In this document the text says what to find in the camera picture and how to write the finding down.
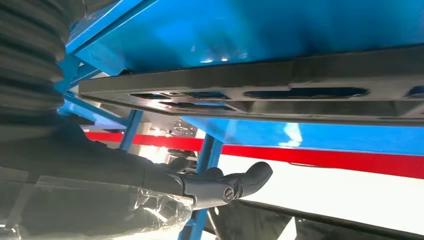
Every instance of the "bolt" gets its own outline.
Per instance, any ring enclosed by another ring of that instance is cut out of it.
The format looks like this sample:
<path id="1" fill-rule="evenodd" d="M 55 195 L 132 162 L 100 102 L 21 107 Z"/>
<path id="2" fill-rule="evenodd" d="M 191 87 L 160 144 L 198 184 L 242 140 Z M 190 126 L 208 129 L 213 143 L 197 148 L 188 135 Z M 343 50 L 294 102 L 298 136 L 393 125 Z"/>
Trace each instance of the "bolt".
<path id="1" fill-rule="evenodd" d="M 227 186 L 224 189 L 223 198 L 224 198 L 224 201 L 226 203 L 229 203 L 229 202 L 231 202 L 231 200 L 233 200 L 233 198 L 234 198 L 234 189 L 231 186 Z"/>

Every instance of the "red stripe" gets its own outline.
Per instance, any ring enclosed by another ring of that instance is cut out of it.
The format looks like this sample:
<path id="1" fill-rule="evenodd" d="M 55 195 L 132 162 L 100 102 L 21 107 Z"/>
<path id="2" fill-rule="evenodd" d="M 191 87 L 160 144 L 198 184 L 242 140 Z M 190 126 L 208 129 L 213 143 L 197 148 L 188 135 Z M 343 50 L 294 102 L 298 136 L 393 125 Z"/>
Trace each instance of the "red stripe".
<path id="1" fill-rule="evenodd" d="M 87 132 L 86 135 L 91 140 L 107 142 L 120 142 L 123 136 L 100 132 Z M 133 144 L 138 145 L 190 151 L 200 151 L 202 143 L 203 139 L 197 138 L 141 134 L 136 135 L 133 141 Z M 222 154 L 424 179 L 424 156 L 239 145 L 225 145 Z"/>

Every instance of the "blue panel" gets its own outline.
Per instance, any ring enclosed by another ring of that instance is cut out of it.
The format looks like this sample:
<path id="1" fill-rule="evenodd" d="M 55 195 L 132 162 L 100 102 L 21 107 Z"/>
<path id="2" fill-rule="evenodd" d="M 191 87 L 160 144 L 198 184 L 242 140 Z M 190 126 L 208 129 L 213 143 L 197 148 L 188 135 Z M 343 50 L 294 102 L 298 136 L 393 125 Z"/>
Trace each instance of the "blue panel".
<path id="1" fill-rule="evenodd" d="M 424 127 L 183 119 L 225 144 L 424 155 Z"/>
<path id="2" fill-rule="evenodd" d="M 142 120 L 143 111 L 131 110 L 128 117 L 128 125 L 126 126 L 123 134 L 122 141 L 120 142 L 119 148 L 128 151 L 133 143 L 134 136 L 139 128 L 140 121 Z"/>
<path id="3" fill-rule="evenodd" d="M 141 1 L 142 0 L 120 0 L 116 4 L 92 13 L 85 19 L 74 24 L 69 35 L 69 41 L 66 44 L 66 53 L 71 54 L 77 50 Z"/>
<path id="4" fill-rule="evenodd" d="M 127 119 L 95 107 L 76 98 L 71 93 L 65 95 L 64 105 L 58 107 L 57 112 L 62 116 L 75 114 L 95 122 L 95 126 L 87 126 L 84 127 L 85 129 L 125 129 L 127 125 Z"/>
<path id="5" fill-rule="evenodd" d="M 423 0 L 160 0 L 144 5 L 76 55 L 116 75 L 122 69 L 150 72 L 424 43 Z"/>

